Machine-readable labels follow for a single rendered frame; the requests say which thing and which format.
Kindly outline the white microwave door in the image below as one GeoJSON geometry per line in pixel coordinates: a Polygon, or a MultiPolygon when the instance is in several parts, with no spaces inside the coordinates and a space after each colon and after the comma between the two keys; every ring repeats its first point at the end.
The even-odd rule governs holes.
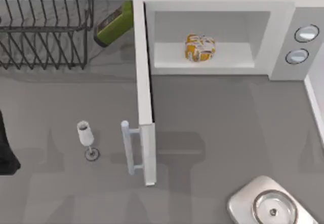
{"type": "Polygon", "coordinates": [[[141,139],[142,165],[146,186],[156,184],[155,123],[150,90],[150,69],[146,38],[143,0],[133,0],[134,38],[136,55],[136,79],[138,125],[141,139]]]}

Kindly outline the yellow and white can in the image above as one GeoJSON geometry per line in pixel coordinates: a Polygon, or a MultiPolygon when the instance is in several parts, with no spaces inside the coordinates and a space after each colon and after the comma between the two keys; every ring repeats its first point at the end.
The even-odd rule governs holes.
{"type": "Polygon", "coordinates": [[[192,62],[211,60],[216,52],[215,40],[210,36],[189,34],[185,42],[185,58],[192,62]]]}

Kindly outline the white stemmed glass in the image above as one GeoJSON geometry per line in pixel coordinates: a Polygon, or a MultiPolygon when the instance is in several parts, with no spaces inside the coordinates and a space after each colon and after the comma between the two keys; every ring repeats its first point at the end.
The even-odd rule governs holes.
{"type": "Polygon", "coordinates": [[[90,124],[87,121],[78,122],[77,132],[80,143],[85,147],[85,158],[90,162],[96,161],[100,156],[100,152],[92,146],[94,143],[94,135],[90,124]]]}

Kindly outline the green box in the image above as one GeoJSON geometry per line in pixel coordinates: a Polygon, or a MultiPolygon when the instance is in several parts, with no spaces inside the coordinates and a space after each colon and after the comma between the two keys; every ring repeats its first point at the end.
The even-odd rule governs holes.
{"type": "Polygon", "coordinates": [[[94,29],[94,41],[101,47],[108,47],[133,25],[133,1],[129,0],[97,24],[94,29]]]}

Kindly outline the pale microwave oven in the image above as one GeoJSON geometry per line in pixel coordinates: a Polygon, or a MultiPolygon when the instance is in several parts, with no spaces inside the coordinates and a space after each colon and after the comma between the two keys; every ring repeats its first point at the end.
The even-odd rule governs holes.
{"type": "Polygon", "coordinates": [[[165,74],[261,74],[271,80],[303,80],[324,42],[324,0],[143,0],[151,71],[165,74]],[[316,25],[319,35],[295,40],[298,28],[316,25]],[[185,58],[189,34],[210,36],[211,60],[185,58]],[[300,64],[289,51],[306,49],[300,64]]]}

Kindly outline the grey microwave knob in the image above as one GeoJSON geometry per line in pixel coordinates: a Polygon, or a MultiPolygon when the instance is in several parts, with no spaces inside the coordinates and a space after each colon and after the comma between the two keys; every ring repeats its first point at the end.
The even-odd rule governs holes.
{"type": "Polygon", "coordinates": [[[307,60],[309,52],[306,49],[298,49],[289,51],[286,55],[286,62],[288,64],[300,64],[307,60]]]}
{"type": "Polygon", "coordinates": [[[307,43],[319,35],[319,28],[316,25],[300,27],[295,32],[295,40],[299,43],[307,43]]]}

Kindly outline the silver sink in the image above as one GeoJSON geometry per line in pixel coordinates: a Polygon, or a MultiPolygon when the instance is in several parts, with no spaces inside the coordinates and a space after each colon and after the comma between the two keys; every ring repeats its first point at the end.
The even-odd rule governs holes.
{"type": "Polygon", "coordinates": [[[265,175],[234,193],[227,211],[235,224],[320,224],[286,189],[265,175]]]}

